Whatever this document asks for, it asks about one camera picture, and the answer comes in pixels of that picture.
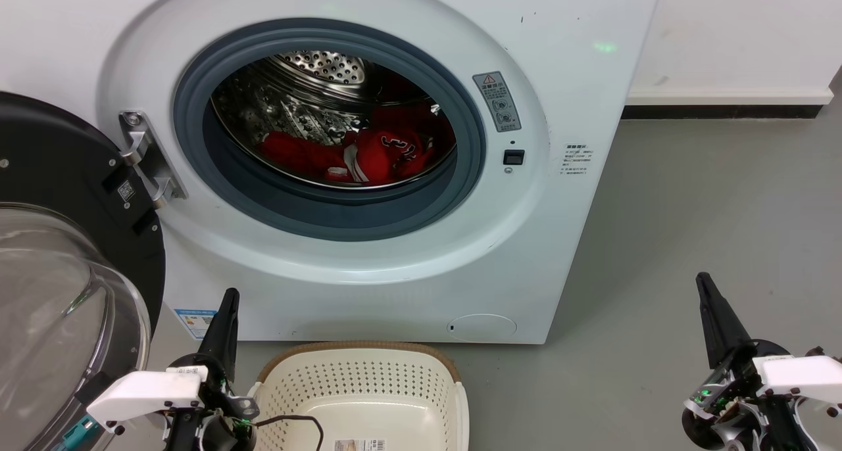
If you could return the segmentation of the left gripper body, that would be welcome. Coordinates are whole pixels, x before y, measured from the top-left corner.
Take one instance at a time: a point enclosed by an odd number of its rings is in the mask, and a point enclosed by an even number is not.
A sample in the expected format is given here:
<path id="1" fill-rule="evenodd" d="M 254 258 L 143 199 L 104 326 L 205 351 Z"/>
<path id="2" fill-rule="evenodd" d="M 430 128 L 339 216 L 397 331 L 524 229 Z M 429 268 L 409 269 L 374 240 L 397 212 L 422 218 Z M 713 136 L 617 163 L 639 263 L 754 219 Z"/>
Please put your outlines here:
<path id="1" fill-rule="evenodd" d="M 86 406 L 108 433 L 140 416 L 164 420 L 166 450 L 253 450 L 253 420 L 259 407 L 250 396 L 235 395 L 232 379 L 211 379 L 197 353 L 178 358 L 162 372 L 135 371 L 115 380 Z"/>

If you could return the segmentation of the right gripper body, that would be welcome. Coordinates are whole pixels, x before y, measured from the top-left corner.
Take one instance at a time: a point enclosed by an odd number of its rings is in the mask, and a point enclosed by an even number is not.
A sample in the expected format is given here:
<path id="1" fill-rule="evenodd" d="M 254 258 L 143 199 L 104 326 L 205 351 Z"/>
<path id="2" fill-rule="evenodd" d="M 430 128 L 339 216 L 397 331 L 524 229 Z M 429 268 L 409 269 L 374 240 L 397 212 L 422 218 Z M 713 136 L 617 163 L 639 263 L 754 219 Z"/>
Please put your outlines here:
<path id="1" fill-rule="evenodd" d="M 701 449 L 817 449 L 800 409 L 815 401 L 840 417 L 839 358 L 815 347 L 795 357 L 754 341 L 743 371 L 721 366 L 683 403 L 683 432 Z"/>

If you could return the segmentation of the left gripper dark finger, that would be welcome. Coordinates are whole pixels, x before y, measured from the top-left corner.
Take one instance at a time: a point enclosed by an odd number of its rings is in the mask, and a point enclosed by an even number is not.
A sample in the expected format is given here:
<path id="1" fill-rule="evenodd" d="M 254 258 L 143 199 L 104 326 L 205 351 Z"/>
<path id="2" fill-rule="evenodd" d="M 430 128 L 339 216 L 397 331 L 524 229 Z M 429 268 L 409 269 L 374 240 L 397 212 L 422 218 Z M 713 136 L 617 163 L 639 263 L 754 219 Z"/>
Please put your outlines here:
<path id="1" fill-rule="evenodd" d="M 229 287 L 197 352 L 199 364 L 209 370 L 209 378 L 234 379 L 238 331 L 239 292 Z"/>

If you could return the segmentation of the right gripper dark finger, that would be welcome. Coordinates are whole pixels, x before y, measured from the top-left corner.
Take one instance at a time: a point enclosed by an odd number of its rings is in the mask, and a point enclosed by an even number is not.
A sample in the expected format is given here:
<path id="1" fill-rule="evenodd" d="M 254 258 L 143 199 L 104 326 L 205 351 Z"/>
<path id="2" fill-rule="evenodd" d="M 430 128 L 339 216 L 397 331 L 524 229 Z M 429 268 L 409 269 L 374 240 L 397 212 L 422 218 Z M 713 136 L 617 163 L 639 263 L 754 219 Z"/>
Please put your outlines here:
<path id="1" fill-rule="evenodd" d="M 754 341 L 708 272 L 697 274 L 700 315 L 709 367 L 748 367 Z"/>

